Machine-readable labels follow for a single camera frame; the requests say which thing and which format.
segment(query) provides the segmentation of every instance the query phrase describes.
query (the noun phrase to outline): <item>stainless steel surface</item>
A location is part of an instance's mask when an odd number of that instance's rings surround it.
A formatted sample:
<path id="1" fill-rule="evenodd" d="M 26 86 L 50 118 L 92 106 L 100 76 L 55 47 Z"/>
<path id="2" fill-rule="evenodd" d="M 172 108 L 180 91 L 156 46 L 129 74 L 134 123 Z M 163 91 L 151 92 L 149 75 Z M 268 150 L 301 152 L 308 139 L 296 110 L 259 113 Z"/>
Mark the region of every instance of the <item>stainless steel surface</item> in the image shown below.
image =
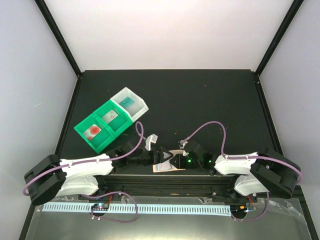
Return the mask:
<path id="1" fill-rule="evenodd" d="M 35 212 L 27 240 L 310 240 L 297 199 L 271 202 L 270 211 L 252 222 L 209 215 L 141 214 L 132 223 L 92 220 L 86 213 Z M 260 211 L 249 212 L 252 218 Z M 128 220 L 131 214 L 109 214 Z"/>

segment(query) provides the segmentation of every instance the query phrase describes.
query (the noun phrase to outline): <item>black table surface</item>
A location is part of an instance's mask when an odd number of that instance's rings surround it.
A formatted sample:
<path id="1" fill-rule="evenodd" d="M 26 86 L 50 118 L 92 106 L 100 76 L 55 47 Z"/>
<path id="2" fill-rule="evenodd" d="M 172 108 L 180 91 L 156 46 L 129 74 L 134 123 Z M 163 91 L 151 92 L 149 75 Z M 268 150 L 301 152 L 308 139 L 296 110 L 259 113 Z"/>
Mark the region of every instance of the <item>black table surface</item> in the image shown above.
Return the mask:
<path id="1" fill-rule="evenodd" d="M 178 141 L 208 121 L 226 127 L 227 154 L 247 154 L 273 148 L 263 109 L 250 70 L 86 70 L 68 125 L 60 157 L 78 159 L 97 155 L 74 126 L 124 87 L 143 98 L 149 110 L 139 118 L 145 136 L 158 135 L 158 146 L 179 149 Z M 136 136 L 134 124 L 106 150 Z M 208 125 L 193 139 L 210 152 L 220 153 L 223 132 Z M 152 174 L 151 166 L 121 174 Z M 196 170 L 167 174 L 201 175 Z"/>

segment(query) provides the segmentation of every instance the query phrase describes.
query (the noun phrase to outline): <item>storage bin compartment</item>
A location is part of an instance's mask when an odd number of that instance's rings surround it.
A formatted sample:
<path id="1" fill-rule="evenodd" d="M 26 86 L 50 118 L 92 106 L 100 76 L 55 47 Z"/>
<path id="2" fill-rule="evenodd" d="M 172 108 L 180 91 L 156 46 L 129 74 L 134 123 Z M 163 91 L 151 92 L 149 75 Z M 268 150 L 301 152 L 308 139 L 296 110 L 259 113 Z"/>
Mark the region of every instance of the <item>storage bin compartment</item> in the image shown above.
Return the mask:
<path id="1" fill-rule="evenodd" d="M 127 113 L 111 100 L 107 101 L 93 113 L 113 130 L 116 137 L 133 123 Z"/>
<path id="2" fill-rule="evenodd" d="M 111 129 L 94 114 L 89 115 L 74 129 L 98 154 L 116 138 Z"/>
<path id="3" fill-rule="evenodd" d="M 128 112 L 133 122 L 149 110 L 145 101 L 127 87 L 114 95 L 111 100 L 125 112 Z"/>

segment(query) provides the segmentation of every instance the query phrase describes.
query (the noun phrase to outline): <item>wire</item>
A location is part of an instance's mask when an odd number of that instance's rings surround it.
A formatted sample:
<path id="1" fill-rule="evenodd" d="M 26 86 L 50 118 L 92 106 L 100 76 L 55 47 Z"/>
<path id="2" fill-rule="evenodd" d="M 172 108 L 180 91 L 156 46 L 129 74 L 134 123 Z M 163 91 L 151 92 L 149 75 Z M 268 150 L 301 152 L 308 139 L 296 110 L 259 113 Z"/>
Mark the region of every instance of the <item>wire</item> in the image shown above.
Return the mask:
<path id="1" fill-rule="evenodd" d="M 112 198 L 113 198 L 113 195 L 110 195 L 109 202 L 108 202 L 109 204 L 111 203 Z"/>
<path id="2" fill-rule="evenodd" d="M 266 215 L 268 209 L 269 209 L 269 192 L 266 193 L 266 205 L 265 205 L 265 209 L 263 210 L 263 212 L 259 215 L 259 216 L 256 216 L 254 218 L 250 218 L 250 219 L 239 219 L 239 218 L 236 218 L 232 213 L 231 213 L 231 217 L 235 220 L 235 221 L 243 221 L 243 222 L 251 222 L 251 221 L 254 221 L 254 220 L 258 220 L 260 218 L 262 218 L 264 215 Z"/>
<path id="3" fill-rule="evenodd" d="M 252 199 L 251 199 L 250 196 L 246 196 L 246 197 L 249 199 L 250 203 L 253 203 L 253 205 L 254 205 L 255 207 L 257 207 L 257 204 L 256 204 L 254 201 L 252 201 Z"/>
<path id="4" fill-rule="evenodd" d="M 147 138 L 146 138 L 143 134 L 140 134 L 140 133 L 139 133 L 137 124 L 135 125 L 135 131 L 136 131 L 136 133 L 139 135 L 139 137 L 142 136 L 143 140 L 147 140 Z"/>
<path id="5" fill-rule="evenodd" d="M 137 121 L 135 123 L 135 130 L 137 131 L 138 135 L 140 136 L 140 139 L 139 139 L 139 142 L 137 143 L 137 145 L 131 151 L 129 151 L 126 154 L 121 155 L 121 156 L 117 156 L 117 157 L 113 157 L 113 158 L 100 159 L 99 161 L 100 162 L 115 161 L 115 160 L 123 159 L 123 158 L 129 156 L 130 154 L 132 154 L 140 146 L 140 144 L 141 144 L 141 142 L 143 140 L 143 137 L 144 137 L 144 126 L 142 125 L 142 123 L 140 121 Z M 45 176 L 45 175 L 47 175 L 49 173 L 52 173 L 52 172 L 54 172 L 56 170 L 59 170 L 59 169 L 62 169 L 62 168 L 66 168 L 66 167 L 71 167 L 71 166 L 75 166 L 75 165 L 79 165 L 79 164 L 94 163 L 94 162 L 97 162 L 97 160 L 96 159 L 83 160 L 83 161 L 73 162 L 71 165 L 70 164 L 64 164 L 64 165 L 61 165 L 61 166 L 56 166 L 56 167 L 50 168 L 49 170 L 40 173 L 39 175 L 34 177 L 31 181 L 29 181 L 24 186 L 24 188 L 22 189 L 22 194 L 25 195 L 25 196 L 30 196 L 30 194 L 27 193 L 28 187 L 30 187 L 34 182 L 36 182 L 37 180 L 39 180 L 40 178 L 42 178 L 43 176 Z"/>
<path id="6" fill-rule="evenodd" d="M 94 211 L 95 210 L 98 210 L 99 208 L 94 208 L 91 210 L 91 216 L 92 216 L 92 219 L 94 219 L 95 217 L 98 218 L 98 219 L 102 219 L 102 220 L 110 220 L 110 221 L 113 221 L 113 222 L 116 222 L 116 223 L 121 223 L 121 224 L 129 224 L 129 223 L 132 223 L 133 221 L 135 221 L 137 218 L 138 218 L 138 205 L 137 205 L 137 202 L 136 200 L 131 196 L 129 195 L 128 193 L 125 193 L 123 191 L 112 191 L 112 192 L 108 192 L 106 194 L 103 194 L 103 195 L 100 195 L 100 196 L 88 196 L 88 195 L 82 195 L 88 199 L 100 199 L 100 198 L 103 198 L 103 197 L 106 197 L 106 196 L 112 196 L 113 194 L 122 194 L 122 195 L 125 195 L 127 197 L 129 197 L 132 201 L 133 201 L 133 204 L 135 206 L 135 213 L 134 213 L 134 217 L 130 220 L 127 220 L 127 221 L 122 221 L 122 220 L 117 220 L 117 219 L 113 219 L 113 218 L 108 218 L 108 217 L 103 217 L 103 216 L 94 216 Z"/>
<path id="7" fill-rule="evenodd" d="M 203 127 L 209 125 L 209 124 L 218 124 L 220 125 L 220 127 L 223 130 L 223 140 L 222 140 L 222 145 L 221 145 L 221 155 L 228 160 L 247 160 L 247 159 L 263 159 L 263 160 L 267 160 L 267 161 L 271 161 L 271 162 L 275 162 L 281 165 L 284 165 L 290 169 L 292 169 L 293 171 L 295 171 L 298 176 L 299 176 L 299 180 L 296 182 L 296 184 L 299 184 L 302 180 L 303 180 L 303 175 L 301 173 L 301 171 L 299 171 L 297 168 L 295 168 L 294 166 L 290 165 L 287 162 L 281 161 L 279 159 L 275 159 L 272 157 L 268 157 L 268 156 L 228 156 L 224 153 L 224 148 L 225 148 L 225 144 L 226 144 L 226 138 L 227 138 L 227 133 L 226 133 L 226 128 L 225 126 L 219 122 L 219 121 L 208 121 L 205 124 L 201 125 L 200 127 L 198 127 L 197 130 L 195 130 L 190 136 L 188 136 L 186 139 L 180 141 L 181 144 L 183 144 L 185 141 L 188 141 L 190 138 L 192 138 L 198 131 L 200 131 Z"/>

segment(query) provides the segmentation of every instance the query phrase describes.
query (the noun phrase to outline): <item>teal object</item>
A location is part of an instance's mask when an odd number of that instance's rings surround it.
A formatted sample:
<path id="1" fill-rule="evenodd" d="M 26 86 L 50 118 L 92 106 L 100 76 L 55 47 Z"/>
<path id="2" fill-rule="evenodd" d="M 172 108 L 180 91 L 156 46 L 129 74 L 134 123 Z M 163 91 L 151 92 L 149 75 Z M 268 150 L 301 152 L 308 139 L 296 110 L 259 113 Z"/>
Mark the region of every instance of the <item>teal object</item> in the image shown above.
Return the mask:
<path id="1" fill-rule="evenodd" d="M 134 101 L 128 96 L 119 103 L 124 109 L 130 107 L 132 104 L 134 104 Z"/>

